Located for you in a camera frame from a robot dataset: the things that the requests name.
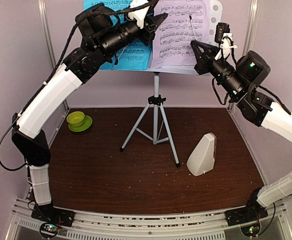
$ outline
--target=green cup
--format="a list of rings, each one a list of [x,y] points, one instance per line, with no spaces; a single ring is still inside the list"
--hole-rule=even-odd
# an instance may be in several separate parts
[[[82,111],[74,111],[67,116],[67,122],[72,127],[80,127],[85,122],[85,114]]]

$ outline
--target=tripod leg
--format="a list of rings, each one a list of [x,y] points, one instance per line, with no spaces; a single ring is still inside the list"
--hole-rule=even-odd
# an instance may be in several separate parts
[[[170,145],[171,145],[171,149],[172,149],[172,152],[174,154],[174,158],[175,158],[175,161],[176,161],[176,166],[177,166],[177,168],[180,168],[180,162],[178,160],[178,156],[177,156],[177,152],[176,152],[176,149],[175,149],[174,141],[172,140],[172,135],[171,135],[171,132],[170,132],[168,120],[167,120],[165,109],[164,109],[163,105],[160,105],[160,110],[161,110],[162,118],[164,119],[165,127],[166,127],[166,130],[167,130],[167,134],[168,134]]]
[[[121,148],[120,148],[120,151],[121,151],[121,152],[124,151],[125,146],[127,145],[127,143],[128,143],[128,141],[129,141],[129,139],[131,138],[132,134],[134,133],[134,131],[135,131],[136,128],[138,127],[138,125],[139,125],[141,119],[142,119],[142,118],[144,117],[144,115],[146,114],[146,112],[147,112],[149,106],[150,106],[150,104],[148,103],[148,104],[145,106],[145,108],[143,109],[143,111],[141,112],[141,114],[140,114],[140,116],[138,117],[138,119],[137,119],[135,125],[132,127],[132,129],[131,129],[129,135],[127,136],[127,138],[126,138],[124,144],[122,144],[122,146],[121,146]]]
[[[153,132],[153,141],[154,145],[157,144],[158,141],[158,105],[154,105],[154,132]]]

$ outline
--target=black bracket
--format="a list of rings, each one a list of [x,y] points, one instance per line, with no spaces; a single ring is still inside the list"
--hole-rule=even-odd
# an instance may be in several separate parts
[[[262,219],[268,216],[266,209],[257,202],[257,196],[260,189],[261,187],[257,188],[251,193],[251,196],[247,201],[246,206],[227,210],[225,212],[226,220],[229,227],[256,221],[258,219]]]
[[[60,225],[71,227],[75,219],[75,213],[70,210],[55,208],[50,203],[43,206],[35,205],[31,217],[55,225],[58,225],[60,221]]]
[[[155,97],[155,96],[150,96],[148,98],[148,103],[149,104],[154,104],[154,105],[162,105],[164,103],[164,101],[166,101],[166,98],[162,98],[161,95],[159,95],[158,97]]]

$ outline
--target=black cable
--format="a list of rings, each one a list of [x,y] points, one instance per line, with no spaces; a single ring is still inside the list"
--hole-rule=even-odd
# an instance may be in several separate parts
[[[218,92],[217,92],[217,89],[216,89],[216,87],[215,87],[215,78],[212,79],[212,81],[211,81],[211,85],[212,85],[212,89],[214,90],[214,92],[215,92],[215,94],[216,94],[216,97],[218,98],[219,103],[220,103],[221,105],[226,105],[226,104],[227,104],[227,99],[228,99],[229,94],[226,93],[225,98],[224,98],[224,102],[222,102],[221,99],[220,99],[220,96],[219,96],[219,94],[218,94]]]
[[[2,141],[5,139],[6,135],[8,134],[8,132],[12,129],[12,127],[14,126],[14,124],[17,122],[19,118],[17,117],[13,122],[12,124],[10,125],[10,127],[8,127],[8,129],[6,130],[6,132],[3,134],[3,136],[1,137],[0,139],[0,146],[1,146],[1,143]],[[1,162],[1,159],[0,159],[0,165],[7,171],[10,171],[10,172],[14,172],[14,171],[18,171],[20,169],[22,169],[27,163],[25,162],[24,164],[22,164],[20,167],[17,167],[17,168],[8,168],[6,167],[2,162]]]
[[[265,88],[264,86],[259,85],[259,87],[261,89],[263,89],[265,92],[267,92],[270,95],[272,95],[279,102],[279,104],[282,107],[282,109],[284,109],[286,113],[291,115],[291,111],[286,107],[286,105],[280,100],[280,98],[276,94],[274,94],[273,92],[271,92],[269,89]]]
[[[61,56],[57,62],[57,64],[55,65],[54,69],[52,70],[51,74],[49,75],[49,77],[47,78],[46,80],[46,83],[43,84],[37,91],[36,93],[30,98],[30,100],[27,102],[27,104],[24,106],[24,108],[22,109],[22,112],[24,112],[27,107],[30,105],[30,103],[33,101],[33,99],[35,99],[35,97],[39,94],[39,92],[45,87],[45,85],[52,79],[52,77],[55,75],[56,71],[58,70],[65,54],[66,54],[66,51],[68,49],[68,46],[70,44],[70,41],[71,41],[71,38],[73,37],[77,27],[87,18],[89,17],[93,17],[93,16],[96,16],[96,15],[107,15],[107,16],[115,16],[117,19],[119,19],[118,15],[121,15],[121,14],[127,14],[127,13],[130,13],[130,12],[134,12],[134,11],[137,11],[137,10],[140,10],[140,9],[143,9],[143,8],[146,8],[146,7],[149,7],[149,6],[152,6],[152,5],[156,5],[158,3],[159,0],[153,0],[153,1],[150,1],[150,2],[147,2],[143,5],[140,5],[140,6],[137,6],[137,7],[133,7],[133,8],[125,8],[123,10],[118,10],[118,11],[113,11],[111,9],[109,9],[109,11],[94,11],[94,12],[91,12],[90,14],[88,14],[85,18],[82,18],[80,21],[78,21],[71,29],[70,31],[70,34],[68,36],[68,39],[66,41],[66,44],[64,46],[64,49],[62,50],[62,53],[61,53]]]
[[[289,114],[291,115],[291,111],[289,111],[289,109],[285,106],[285,104],[280,100],[280,98],[274,94],[273,92],[271,92],[270,90],[268,90],[267,88],[265,88],[264,86],[262,85],[259,85],[259,87],[261,89],[263,89],[264,91],[266,91],[267,93],[269,93],[270,95],[272,95],[278,102],[279,104],[281,105],[281,107]]]
[[[30,203],[33,203],[33,202],[34,202],[34,200],[31,200],[31,201],[28,202],[28,204],[27,204],[27,205],[28,205],[28,208],[29,208],[30,210],[32,210],[32,211],[35,210],[35,209],[32,209],[32,208],[29,206],[29,204],[30,204]]]
[[[230,41],[230,45],[234,46],[234,41],[231,40],[230,37],[224,36],[222,39],[228,39]],[[235,65],[237,65],[237,61],[236,61],[236,58],[235,58],[235,49],[234,48],[231,48],[231,57],[232,57],[232,60],[234,61]]]
[[[41,231],[45,229],[45,225],[52,225],[52,226],[54,226],[55,228],[57,228],[58,231],[56,231],[53,235],[48,235],[48,234],[47,234],[47,236],[45,236],[45,235],[43,235],[43,234],[41,233]],[[52,223],[49,223],[49,222],[44,222],[44,223],[41,224],[40,227],[39,227],[39,233],[40,233],[40,235],[41,235],[43,238],[45,238],[45,239],[53,239],[55,236],[58,235],[59,231],[60,231],[60,227],[58,227],[58,226],[56,226],[56,225],[54,225],[54,224],[52,224]]]
[[[51,74],[49,75],[49,77],[47,78],[47,80],[45,81],[45,84],[43,84],[36,92],[35,94],[30,98],[30,100],[26,103],[26,105],[23,107],[21,113],[23,113],[27,108],[28,106],[30,105],[30,103],[33,101],[33,99],[35,99],[35,97],[40,93],[40,91],[46,86],[46,84],[52,79],[52,77],[55,75],[56,71],[58,70],[65,54],[66,54],[66,51],[68,49],[68,46],[70,44],[70,41],[71,41],[71,38],[73,37],[77,27],[79,26],[80,23],[82,23],[86,18],[89,18],[89,17],[93,17],[93,16],[96,16],[96,15],[108,15],[108,16],[115,16],[117,19],[119,19],[118,15],[120,14],[126,14],[126,13],[130,13],[130,12],[134,12],[134,11],[137,11],[137,10],[140,10],[140,9],[143,9],[143,8],[146,8],[146,7],[149,7],[151,5],[155,5],[157,4],[159,0],[154,0],[154,1],[150,1],[148,3],[145,3],[141,6],[137,6],[137,7],[133,7],[133,8],[126,8],[124,10],[118,10],[118,11],[113,11],[113,10],[109,10],[109,11],[106,11],[106,12],[102,12],[102,11],[94,11],[90,14],[88,14],[85,18],[81,19],[80,21],[78,21],[71,29],[70,31],[70,34],[67,38],[67,41],[66,41],[66,44],[64,46],[64,49],[62,50],[62,53],[61,53],[61,56],[56,64],[56,66],[54,67],[54,69],[52,70]],[[10,125],[10,127],[7,129],[7,131],[4,133],[4,135],[1,137],[0,139],[0,146],[1,146],[1,143],[3,141],[3,139],[6,137],[6,135],[8,134],[8,132],[11,130],[11,128],[13,127],[13,125],[16,123],[16,121],[18,120],[15,119],[13,121],[13,123]],[[11,172],[14,172],[14,171],[18,171],[20,170],[21,168],[23,168],[27,163],[24,163],[23,165],[21,165],[20,167],[18,168],[8,168],[6,166],[3,165],[3,163],[1,162],[0,160],[0,165],[5,169],[5,170],[8,170],[8,171],[11,171]]]
[[[263,234],[263,233],[269,228],[269,226],[271,225],[272,221],[273,221],[274,218],[275,218],[275,214],[276,214],[276,205],[275,205],[274,202],[273,202],[273,205],[274,205],[274,213],[272,214],[272,218],[271,218],[269,224],[267,225],[267,227],[266,227],[261,233],[259,233],[258,236],[262,235],[262,234]]]

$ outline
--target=sheet music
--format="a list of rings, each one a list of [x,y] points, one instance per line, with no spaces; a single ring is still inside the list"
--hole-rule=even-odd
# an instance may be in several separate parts
[[[190,42],[208,42],[209,9],[210,0],[159,1],[155,15],[168,13],[168,18],[156,32],[151,68],[196,64]]]
[[[131,0],[84,0],[84,9],[90,8],[98,3],[104,3],[115,11],[122,10],[129,6]],[[120,21],[124,21],[124,16],[120,15]],[[124,50],[117,52],[119,58],[118,65],[114,65],[115,58],[112,58],[113,63],[106,62],[103,64],[101,70],[146,70],[151,54],[151,46],[145,46],[140,40],[135,40],[132,44],[127,46]]]

